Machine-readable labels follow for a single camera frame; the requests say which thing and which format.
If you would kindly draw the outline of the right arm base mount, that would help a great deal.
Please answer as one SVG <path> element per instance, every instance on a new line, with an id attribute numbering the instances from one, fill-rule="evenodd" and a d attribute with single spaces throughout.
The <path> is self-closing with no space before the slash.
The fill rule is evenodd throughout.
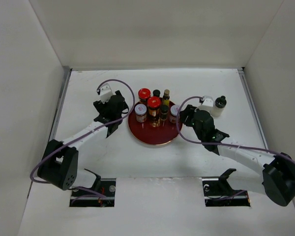
<path id="1" fill-rule="evenodd" d="M 232 189 L 227 181 L 235 171 L 230 168 L 220 176 L 202 178 L 206 207 L 250 207 L 248 192 Z"/>

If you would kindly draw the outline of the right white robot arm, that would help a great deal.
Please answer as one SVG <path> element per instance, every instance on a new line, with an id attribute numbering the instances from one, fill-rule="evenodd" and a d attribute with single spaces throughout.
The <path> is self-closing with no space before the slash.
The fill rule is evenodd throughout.
<path id="1" fill-rule="evenodd" d="M 246 147 L 218 130 L 206 110 L 187 105 L 179 109 L 177 117 L 185 126 L 193 128 L 198 144 L 216 155 L 232 159 L 259 175 L 254 184 L 256 192 L 266 195 L 279 206 L 285 207 L 295 197 L 295 161 L 283 152 Z"/>

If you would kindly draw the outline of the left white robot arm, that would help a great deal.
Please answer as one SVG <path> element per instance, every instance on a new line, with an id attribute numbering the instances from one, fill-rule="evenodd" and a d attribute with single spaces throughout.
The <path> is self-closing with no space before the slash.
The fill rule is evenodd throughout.
<path id="1" fill-rule="evenodd" d="M 106 102 L 100 100 L 93 103 L 99 115 L 94 121 L 70 138 L 48 142 L 42 161 L 37 170 L 39 178 L 61 190 L 68 190 L 73 186 L 83 186 L 85 192 L 95 196 L 100 192 L 97 176 L 91 172 L 78 170 L 82 148 L 104 140 L 112 135 L 122 123 L 122 115 L 129 107 L 119 90 L 111 94 Z"/>

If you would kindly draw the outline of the white lid jar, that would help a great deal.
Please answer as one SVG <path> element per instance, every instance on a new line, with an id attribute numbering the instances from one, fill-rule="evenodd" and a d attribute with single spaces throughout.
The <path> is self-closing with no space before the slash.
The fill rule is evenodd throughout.
<path id="1" fill-rule="evenodd" d="M 147 107 L 144 104 L 138 104 L 135 106 L 136 121 L 143 123 L 147 119 Z"/>
<path id="2" fill-rule="evenodd" d="M 179 110 L 179 105 L 172 105 L 170 107 L 170 115 L 169 115 L 169 121 L 171 123 L 176 123 L 179 122 L 178 116 L 178 110 Z"/>

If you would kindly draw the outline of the yellow label oil bottle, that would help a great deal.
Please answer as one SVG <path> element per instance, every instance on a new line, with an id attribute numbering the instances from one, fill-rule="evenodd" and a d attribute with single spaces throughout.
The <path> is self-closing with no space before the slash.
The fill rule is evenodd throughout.
<path id="1" fill-rule="evenodd" d="M 170 91 L 168 89 L 164 90 L 164 94 L 162 97 L 162 104 L 169 107 L 170 105 Z"/>

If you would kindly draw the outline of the red round tray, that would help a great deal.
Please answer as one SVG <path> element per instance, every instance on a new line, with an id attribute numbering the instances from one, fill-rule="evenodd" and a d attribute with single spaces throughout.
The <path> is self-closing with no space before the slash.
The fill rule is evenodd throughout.
<path id="1" fill-rule="evenodd" d="M 161 121 L 159 119 L 159 125 L 153 127 L 150 124 L 147 109 L 147 119 L 145 122 L 140 123 L 136 121 L 135 109 L 131 112 L 128 117 L 128 127 L 132 135 L 139 141 L 148 145 L 164 145 L 171 142 L 174 138 L 178 136 L 178 131 L 182 128 L 182 123 L 178 124 L 171 123 L 169 121 L 170 107 L 175 105 L 170 102 L 169 111 L 166 121 Z"/>

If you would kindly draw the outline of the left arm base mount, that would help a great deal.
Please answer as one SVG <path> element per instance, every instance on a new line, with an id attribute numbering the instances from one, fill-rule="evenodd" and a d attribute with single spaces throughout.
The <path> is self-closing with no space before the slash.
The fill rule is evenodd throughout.
<path id="1" fill-rule="evenodd" d="M 70 207 L 114 207 L 116 179 L 101 178 L 95 172 L 78 171 L 77 181 L 70 188 Z"/>

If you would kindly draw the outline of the black cap spice bottle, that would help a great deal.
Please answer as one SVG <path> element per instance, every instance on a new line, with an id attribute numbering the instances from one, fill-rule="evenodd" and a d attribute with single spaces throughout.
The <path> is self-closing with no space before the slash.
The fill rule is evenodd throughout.
<path id="1" fill-rule="evenodd" d="M 158 89 L 155 89 L 153 92 L 152 92 L 153 96 L 155 97 L 160 97 L 160 90 Z"/>

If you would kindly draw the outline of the red cap sauce bottle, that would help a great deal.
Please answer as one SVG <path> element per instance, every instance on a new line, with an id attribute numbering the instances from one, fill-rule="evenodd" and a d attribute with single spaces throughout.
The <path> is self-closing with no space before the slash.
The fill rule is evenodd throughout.
<path id="1" fill-rule="evenodd" d="M 159 113 L 160 113 L 161 101 L 159 97 L 153 96 L 147 100 L 148 117 L 150 124 L 153 127 L 159 125 Z"/>
<path id="2" fill-rule="evenodd" d="M 141 104 L 147 105 L 148 99 L 151 97 L 151 91 L 148 88 L 142 88 L 138 91 L 138 98 Z"/>

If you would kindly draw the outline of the small dark spice bottle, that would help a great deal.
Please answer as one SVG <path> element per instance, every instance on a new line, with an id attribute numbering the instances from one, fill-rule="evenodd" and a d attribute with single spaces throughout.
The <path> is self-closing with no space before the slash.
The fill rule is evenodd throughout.
<path id="1" fill-rule="evenodd" d="M 166 121 L 168 116 L 169 106 L 163 104 L 160 106 L 160 120 Z"/>

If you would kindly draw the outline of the black cap white bottle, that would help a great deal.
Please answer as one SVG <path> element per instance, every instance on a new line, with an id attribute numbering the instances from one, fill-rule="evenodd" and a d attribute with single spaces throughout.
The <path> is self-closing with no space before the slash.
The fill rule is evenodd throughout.
<path id="1" fill-rule="evenodd" d="M 216 98 L 213 107 L 210 111 L 211 115 L 213 117 L 219 117 L 221 116 L 222 112 L 224 111 L 225 107 L 227 104 L 227 100 L 225 96 L 220 96 L 218 98 Z"/>

